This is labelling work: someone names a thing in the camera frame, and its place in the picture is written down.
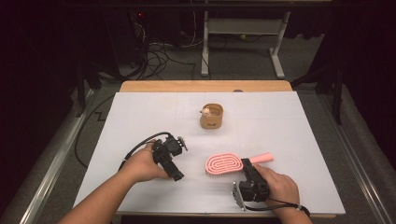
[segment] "black cable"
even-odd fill
[[[157,137],[157,136],[163,135],[163,134],[167,134],[168,137],[173,137],[173,135],[170,134],[170,133],[168,133],[168,132],[161,132],[161,133],[156,133],[156,134],[154,134],[154,135],[152,135],[152,136],[146,138],[145,140],[143,140],[142,142],[140,142],[139,144],[137,144],[134,148],[132,148],[131,151],[128,152],[128,154],[126,154],[125,158],[123,159],[123,161],[122,161],[122,163],[121,163],[121,165],[120,165],[119,170],[122,168],[123,164],[124,164],[126,161],[128,161],[128,159],[132,156],[132,154],[133,154],[138,148],[140,148],[141,146],[143,146],[144,144],[146,144],[149,140],[151,140],[151,139],[153,139],[153,138],[155,138],[155,137]]]
[[[221,48],[217,48],[217,47],[213,47],[213,46],[210,46],[209,44],[207,44],[207,47],[208,47],[208,48],[210,48],[210,49],[226,49],[226,48],[227,48],[227,46],[228,46],[227,37],[224,36],[224,35],[218,35],[218,36],[219,36],[219,37],[222,37],[222,38],[224,39],[224,41],[225,41],[224,46],[221,47]]]
[[[271,207],[264,207],[264,208],[253,208],[253,207],[249,207],[249,206],[245,206],[245,207],[246,207],[247,210],[256,211],[256,212],[269,211],[269,210],[274,210],[274,209],[284,208],[284,207],[293,207],[293,208],[295,208],[295,209],[297,209],[299,211],[302,210],[309,217],[311,215],[309,210],[306,207],[304,207],[304,206],[302,206],[302,205],[300,205],[298,203],[286,203],[286,202],[282,202],[282,201],[279,201],[279,200],[276,200],[276,199],[272,199],[272,198],[268,198],[268,200],[272,200],[272,201],[275,201],[275,202],[278,202],[278,203],[282,203],[282,204],[274,205],[274,206],[271,206]]]
[[[154,60],[155,57],[148,59],[148,68],[149,68],[151,71],[154,71],[153,69],[151,69],[151,67],[154,67],[154,66],[155,66],[156,68],[158,68],[159,66],[163,66],[163,65],[166,66],[166,63],[168,62],[168,60],[167,60],[167,59],[164,59],[164,58],[160,57],[160,55],[158,55],[158,53],[162,53],[162,52],[160,52],[160,51],[148,51],[148,53],[152,53],[152,54],[154,54],[155,56],[157,56],[156,58],[158,59],[158,62],[159,62],[158,64],[149,64],[149,62],[152,61],[152,60]]]
[[[212,74],[210,73],[209,64],[207,64],[207,62],[206,62],[206,60],[205,60],[205,58],[204,58],[204,55],[203,55],[201,58],[202,58],[202,60],[204,60],[204,63],[206,64],[206,67],[207,67],[207,74],[209,75],[209,80],[212,80]]]
[[[191,80],[194,80],[194,70],[195,70],[195,63],[183,63],[183,62],[179,62],[176,61],[174,59],[172,59],[171,57],[169,57],[169,55],[166,53],[166,49],[165,46],[163,45],[163,54],[166,55],[166,57],[168,58],[169,61],[172,61],[174,63],[180,63],[180,64],[186,64],[186,65],[192,65],[192,71],[191,71]]]
[[[101,102],[88,116],[87,118],[85,118],[84,122],[81,125],[81,128],[79,128],[78,133],[77,133],[77,138],[76,138],[76,142],[74,145],[74,152],[75,152],[75,156],[77,161],[85,168],[88,168],[88,165],[86,165],[78,156],[78,151],[77,151],[77,144],[78,144],[78,139],[81,136],[81,132],[84,129],[85,124],[87,123],[88,119],[90,119],[90,117],[92,116],[92,114],[101,106],[103,105],[106,101],[108,101],[109,99],[113,98],[115,95],[111,95],[108,98],[106,98],[103,102]]]
[[[149,68],[150,68],[151,71],[152,71],[151,74],[146,75],[146,76],[143,76],[142,79],[147,79],[147,78],[153,77],[153,76],[157,76],[159,79],[163,79],[163,78],[159,77],[158,74],[160,74],[160,73],[165,69],[167,60],[165,60],[164,58],[161,58],[161,57],[160,57],[156,52],[154,52],[154,51],[148,51],[148,53],[152,53],[152,54],[156,55],[156,56],[157,56],[157,59],[158,59],[158,61],[159,61],[160,63],[159,63],[158,65],[156,65],[156,67],[155,67],[154,70],[151,69],[151,67],[149,66]],[[157,72],[157,70],[158,70],[161,66],[163,66],[163,69],[161,69],[159,72]]]
[[[126,77],[134,77],[136,75],[138,75],[139,73],[141,73],[142,71],[145,71],[147,68],[147,64],[145,60],[142,60],[142,62],[139,64],[139,66],[130,74],[126,75]]]
[[[241,39],[241,35],[222,35],[224,38],[230,38],[230,39],[235,39],[239,40],[242,42],[248,42],[248,43],[254,43],[258,41],[259,39],[263,38],[264,36],[270,36],[270,35],[256,35],[256,38],[253,40],[247,40],[247,39]]]
[[[148,53],[146,52],[146,55],[143,57],[143,61],[146,64],[146,67],[143,71],[140,72],[140,74],[138,75],[138,77],[136,78],[136,80],[141,80],[143,75],[145,75],[147,68],[149,67],[149,61],[148,61]]]
[[[106,82],[110,82],[110,83],[118,83],[118,82],[120,82],[119,79],[114,78],[114,77],[105,77],[105,76],[103,76],[101,74],[98,74],[98,75],[99,75],[100,79],[102,79],[102,80],[104,80]]]

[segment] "pink hair brush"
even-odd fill
[[[273,155],[270,152],[249,158],[251,163],[260,163],[265,161],[273,161]],[[209,157],[205,164],[206,173],[210,175],[223,175],[231,172],[241,171],[244,165],[241,159],[235,154],[220,153]]]

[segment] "white paper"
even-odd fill
[[[209,103],[224,109],[222,125],[216,130],[200,126],[200,110]],[[311,214],[345,213],[293,91],[117,93],[76,204],[114,175],[134,146],[159,132],[185,139],[189,151],[173,159],[184,177],[177,182],[155,179],[136,184],[119,213],[257,213],[241,211],[231,194],[234,181],[246,180],[243,172],[217,178],[205,173],[207,158],[224,152],[240,158],[273,153],[275,160],[262,165],[289,175],[299,186],[301,204]]]

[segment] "small box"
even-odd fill
[[[217,129],[221,126],[223,108],[218,104],[207,104],[201,110],[201,126],[204,129]]]

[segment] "wire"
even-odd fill
[[[142,25],[140,25],[139,23],[135,22],[134,26],[137,26],[137,36],[141,35],[142,36],[142,43],[145,42],[146,40],[146,31],[145,28],[143,28]]]
[[[134,76],[144,72],[146,70],[146,68],[147,68],[147,63],[145,60],[143,60],[134,71],[130,72],[129,74],[125,75],[124,77],[126,77],[127,80],[131,80],[131,77],[134,77]],[[106,77],[100,73],[99,73],[99,78],[101,78],[102,80],[105,80],[107,82],[110,82],[110,83],[122,82],[122,80],[119,80],[118,78]]]
[[[192,41],[188,46],[181,46],[183,48],[188,48],[188,47],[193,46],[194,41],[195,41],[195,36],[196,36],[196,32],[197,32],[197,22],[196,22],[195,11],[192,12],[192,16],[194,17],[194,36],[192,37]]]
[[[79,130],[78,130],[76,142],[75,142],[75,145],[74,145],[74,152],[75,152],[75,156],[76,156],[77,161],[78,161],[83,167],[85,167],[85,168],[88,168],[88,165],[86,165],[86,164],[81,160],[81,158],[78,156],[78,149],[77,149],[78,139],[79,139],[79,137],[81,136],[81,132],[82,132],[82,130],[84,129],[85,124],[87,123],[88,119],[90,119],[90,117],[92,116],[92,114],[93,114],[94,112],[96,112],[96,110],[97,110],[101,105],[103,105],[105,102],[107,102],[109,99],[113,98],[114,96],[115,96],[114,94],[111,95],[111,96],[109,96],[109,97],[106,98],[103,102],[101,102],[96,108],[94,108],[93,111],[87,116],[87,118],[85,118],[84,122],[83,122],[82,125],[81,125],[81,128],[79,128]]]
[[[219,37],[222,37],[223,39],[224,39],[224,46],[222,46],[221,48],[217,48],[217,47],[213,47],[213,46],[210,46],[209,44],[207,45],[210,49],[226,49],[227,48],[227,46],[228,46],[228,39],[227,39],[227,37],[226,36],[224,36],[224,35],[218,35]]]
[[[202,60],[204,61],[204,63],[206,64],[207,67],[207,74],[209,75],[209,80],[212,80],[212,74],[210,73],[210,68],[209,68],[209,64],[207,64],[207,61],[204,58],[204,55],[201,56]]]
[[[145,145],[149,140],[151,140],[151,139],[153,139],[153,138],[155,138],[155,137],[157,137],[157,136],[163,135],[163,134],[167,134],[167,135],[168,135],[168,138],[173,137],[173,135],[170,134],[170,133],[168,133],[168,132],[161,132],[161,133],[156,133],[156,134],[154,134],[154,135],[152,135],[152,136],[146,138],[145,140],[141,141],[141,142],[140,142],[139,144],[137,144],[134,148],[132,148],[131,151],[128,152],[128,154],[126,154],[125,158],[123,159],[123,161],[122,161],[122,163],[121,163],[121,165],[120,165],[119,170],[122,168],[123,164],[124,164],[126,161],[128,161],[128,159],[132,156],[132,154],[133,154],[138,148],[140,148],[141,146]]]
[[[271,201],[282,203],[282,204],[271,206],[271,207],[264,207],[264,208],[253,208],[253,207],[249,207],[249,206],[245,206],[245,207],[246,207],[247,210],[256,211],[256,212],[269,211],[269,210],[274,210],[274,209],[283,208],[283,207],[294,207],[294,208],[296,208],[299,211],[303,210],[303,212],[305,212],[306,215],[310,217],[309,210],[306,207],[304,207],[304,206],[302,206],[302,205],[300,205],[298,203],[286,203],[286,202],[282,202],[280,200],[276,200],[276,199],[272,199],[272,198],[268,198],[268,199],[271,200]]]
[[[158,49],[153,49],[152,51],[149,51],[149,53],[155,55],[156,57],[154,57],[154,59],[158,59],[158,60],[160,61],[160,63],[157,64],[157,68],[156,68],[155,70],[151,68],[151,67],[154,67],[154,65],[151,65],[151,67],[150,67],[150,69],[151,69],[151,71],[152,71],[151,74],[142,77],[142,79],[146,79],[146,78],[149,78],[149,77],[152,77],[152,76],[157,76],[158,78],[163,79],[162,77],[159,77],[158,75],[166,68],[166,65],[167,65],[167,63],[168,63],[169,61],[170,61],[170,62],[173,62],[173,63],[180,63],[180,64],[192,65],[192,69],[191,69],[191,79],[193,79],[193,75],[194,75],[194,70],[195,70],[196,63],[183,63],[183,62],[180,62],[180,61],[177,61],[177,60],[171,58],[171,57],[166,53],[166,47],[165,47],[166,44],[165,44],[165,43],[159,44],[159,43],[153,42],[153,43],[151,43],[151,44],[149,44],[149,45],[150,45],[151,47],[156,47],[156,46],[159,47]]]
[[[259,39],[263,38],[264,36],[270,36],[270,35],[255,35],[256,38],[253,40],[242,39],[240,37],[241,35],[222,35],[222,36],[224,36],[225,38],[235,39],[235,40],[239,40],[242,42],[254,43],[254,42],[258,41]]]
[[[199,46],[202,43],[204,43],[204,40],[201,40],[200,42],[196,43],[196,44],[192,44],[192,45],[188,45],[188,46],[181,46],[182,48],[190,48],[190,47],[195,47],[195,46]]]

